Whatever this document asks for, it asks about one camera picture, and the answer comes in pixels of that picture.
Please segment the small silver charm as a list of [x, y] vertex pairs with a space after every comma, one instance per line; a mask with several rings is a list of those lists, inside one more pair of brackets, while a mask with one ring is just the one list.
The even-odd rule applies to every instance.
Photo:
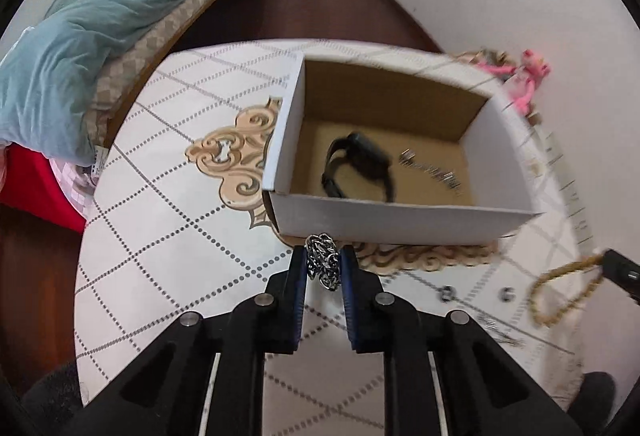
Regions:
[[442, 183], [449, 190], [458, 193], [461, 190], [461, 183], [457, 178], [456, 173], [448, 171], [439, 167], [438, 165], [430, 163], [422, 163], [416, 160], [416, 153], [411, 149], [405, 149], [398, 156], [398, 162], [403, 167], [408, 167], [412, 170], [420, 171], [427, 174], [431, 179]]

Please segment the white cardboard box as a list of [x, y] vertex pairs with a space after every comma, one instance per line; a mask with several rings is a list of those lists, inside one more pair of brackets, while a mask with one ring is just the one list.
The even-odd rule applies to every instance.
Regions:
[[535, 149], [502, 86], [453, 64], [418, 76], [298, 56], [262, 194], [283, 236], [484, 245], [541, 212]]

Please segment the black smart watch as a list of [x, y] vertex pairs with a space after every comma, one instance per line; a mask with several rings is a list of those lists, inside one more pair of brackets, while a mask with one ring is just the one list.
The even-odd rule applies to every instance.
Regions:
[[335, 138], [326, 152], [326, 162], [321, 174], [321, 186], [330, 198], [346, 199], [335, 175], [342, 165], [349, 165], [369, 182], [381, 184], [385, 191], [385, 201], [395, 201], [395, 183], [390, 174], [392, 158], [366, 135], [352, 132]]

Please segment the white patterned tablecloth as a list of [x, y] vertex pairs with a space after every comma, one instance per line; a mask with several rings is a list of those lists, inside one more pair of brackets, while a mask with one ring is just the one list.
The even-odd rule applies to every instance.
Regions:
[[[586, 237], [528, 124], [521, 118], [541, 212], [494, 241], [283, 236], [262, 177], [302, 55], [418, 76], [465, 65], [302, 40], [197, 48], [161, 63], [114, 141], [82, 239], [74, 334], [86, 403], [70, 434], [577, 434], [566, 408], [582, 384], [580, 317], [537, 325], [528, 299]], [[296, 245], [307, 250], [302, 334], [293, 355], [271, 354], [266, 289]], [[380, 278], [382, 352], [350, 345], [344, 245]]]

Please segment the pink panther plush toy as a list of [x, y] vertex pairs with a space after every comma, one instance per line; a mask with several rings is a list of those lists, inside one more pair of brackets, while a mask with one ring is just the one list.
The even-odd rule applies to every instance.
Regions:
[[506, 54], [495, 53], [492, 58], [483, 54], [475, 66], [503, 82], [511, 104], [523, 117], [528, 117], [535, 110], [535, 92], [551, 74], [551, 66], [544, 56], [530, 48], [522, 52], [516, 64], [511, 63]]

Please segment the red cloth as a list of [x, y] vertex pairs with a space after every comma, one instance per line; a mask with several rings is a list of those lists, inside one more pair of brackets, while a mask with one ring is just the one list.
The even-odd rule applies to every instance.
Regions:
[[11, 145], [4, 153], [1, 204], [81, 234], [86, 220], [65, 198], [49, 160], [18, 145]]

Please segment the bed with beige mattress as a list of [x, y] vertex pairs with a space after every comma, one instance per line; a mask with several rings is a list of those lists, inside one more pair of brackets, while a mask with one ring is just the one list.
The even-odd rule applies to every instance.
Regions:
[[85, 115], [91, 143], [113, 141], [132, 101], [183, 33], [216, 0], [184, 0], [156, 22], [122, 56], [110, 60], [96, 79], [96, 94]]

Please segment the light blue blanket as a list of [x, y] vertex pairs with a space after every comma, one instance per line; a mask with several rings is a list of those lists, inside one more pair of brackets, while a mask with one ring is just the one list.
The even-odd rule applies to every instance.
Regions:
[[1, 143], [91, 164], [85, 116], [102, 68], [184, 0], [56, 0], [1, 60]]

